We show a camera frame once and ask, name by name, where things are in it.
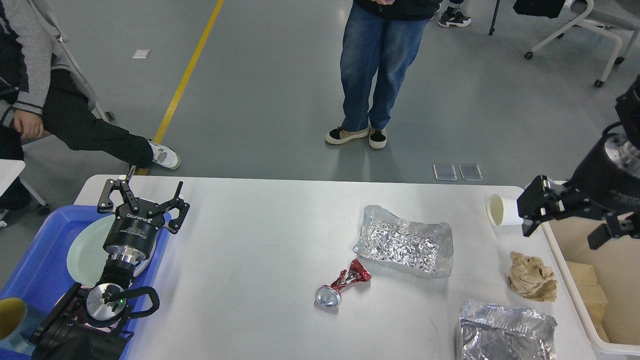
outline gray cardigan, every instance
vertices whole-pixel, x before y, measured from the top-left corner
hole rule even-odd
[[[2,126],[13,126],[16,109],[42,115],[51,70],[68,69],[52,41],[27,0],[0,0],[0,95],[18,91],[15,103],[0,100]]]

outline blue tray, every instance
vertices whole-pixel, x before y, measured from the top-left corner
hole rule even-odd
[[[0,291],[0,299],[19,297],[48,314],[58,299],[74,283],[67,270],[67,253],[71,244],[85,227],[108,215],[98,214],[95,206],[69,205],[53,211],[42,224],[9,281]],[[152,259],[131,288],[153,283],[166,248],[168,235],[167,230],[160,230]],[[129,301],[134,306],[134,311],[144,310],[144,299],[145,297]],[[144,318],[130,320],[125,330],[134,331],[138,320],[144,320]],[[128,346],[125,348],[122,359],[126,358],[128,348]],[[30,358],[27,355],[0,349],[2,360]]]

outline black pants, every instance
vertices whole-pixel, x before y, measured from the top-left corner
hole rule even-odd
[[[17,94],[3,95],[0,99],[13,104]],[[45,130],[65,142],[69,149],[104,151],[138,168],[149,167],[153,152],[147,139],[96,119],[87,103],[86,96],[76,88],[68,71],[52,71],[42,110]],[[20,134],[3,126],[0,126],[0,159],[24,160]],[[0,197],[0,208],[21,208],[29,199],[26,188],[16,179]]]

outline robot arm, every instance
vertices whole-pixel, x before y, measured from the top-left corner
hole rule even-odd
[[[117,360],[133,332],[124,329],[130,319],[154,313],[160,305],[151,286],[129,288],[135,281],[135,269],[156,248],[160,228],[175,234],[182,227],[189,204],[180,198],[182,181],[175,195],[162,204],[135,197],[129,181],[135,171],[118,179],[108,179],[98,202],[99,213],[115,213],[115,220],[102,248],[108,258],[102,275],[92,288],[78,282],[56,304],[49,316],[33,333],[36,345],[32,359],[52,360]],[[109,198],[119,191],[123,204],[115,211]],[[178,209],[179,215],[165,225],[164,214]],[[148,296],[147,310],[133,311],[131,299]]]
[[[524,236],[551,219],[582,217],[606,221],[589,235],[591,249],[624,235],[640,238],[640,76],[616,102],[620,121],[604,129],[571,179],[538,176],[518,198]],[[624,133],[610,133],[620,125]],[[626,213],[633,214],[618,220]]]

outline gray floor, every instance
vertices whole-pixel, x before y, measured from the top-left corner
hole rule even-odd
[[[153,137],[215,2],[50,3],[116,123]],[[427,25],[388,145],[374,151],[366,141],[324,143],[342,121],[338,63],[351,1],[227,0],[164,138],[182,166],[149,175],[437,183],[432,164],[477,163],[484,181],[474,184],[566,179],[617,121],[615,98],[640,73],[640,49],[595,88],[608,39],[573,28],[527,61],[523,54],[570,14],[525,17],[512,4],[502,2],[492,37],[493,1],[466,2],[467,28]],[[152,51],[132,60],[136,49]],[[24,179],[54,208],[73,203],[88,177],[125,171],[106,154],[70,151],[52,136],[25,148]],[[44,221],[34,209],[12,213],[0,229],[0,285]]]

